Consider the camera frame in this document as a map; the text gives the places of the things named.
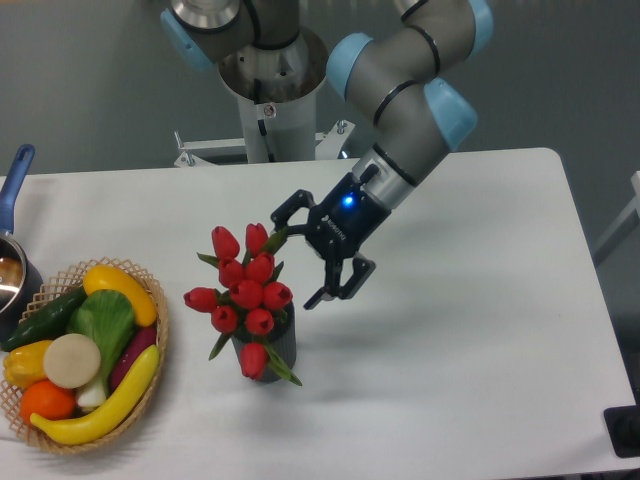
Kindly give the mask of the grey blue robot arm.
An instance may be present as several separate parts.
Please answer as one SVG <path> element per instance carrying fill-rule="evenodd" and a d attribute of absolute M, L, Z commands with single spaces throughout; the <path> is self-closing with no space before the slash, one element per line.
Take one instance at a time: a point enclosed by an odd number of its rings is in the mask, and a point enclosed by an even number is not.
<path fill-rule="evenodd" d="M 484 1 L 400 1 L 401 28 L 377 42 L 354 33 L 333 49 L 300 20 L 296 1 L 173 1 L 162 26 L 196 69 L 216 68 L 236 97 L 247 159 L 311 160 L 315 97 L 324 83 L 378 130 L 373 146 L 320 202 L 305 190 L 272 214 L 325 263 L 307 307 L 349 299 L 374 270 L 363 242 L 475 128 L 474 109 L 442 78 L 493 32 Z"/>

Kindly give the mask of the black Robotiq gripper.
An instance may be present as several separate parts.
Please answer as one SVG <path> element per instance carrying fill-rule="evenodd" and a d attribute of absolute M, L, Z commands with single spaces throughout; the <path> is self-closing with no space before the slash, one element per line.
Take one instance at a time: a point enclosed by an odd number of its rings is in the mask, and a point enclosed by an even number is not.
<path fill-rule="evenodd" d="M 301 209 L 309 210 L 307 222 L 290 225 L 291 217 Z M 306 301 L 305 310 L 314 309 L 322 301 L 355 296 L 376 269 L 373 260 L 356 253 L 390 214 L 352 173 L 346 174 L 317 205 L 311 192 L 299 189 L 271 213 L 275 232 L 304 235 L 325 260 L 324 284 Z M 352 273 L 342 284 L 343 260 L 347 258 L 352 258 Z"/>

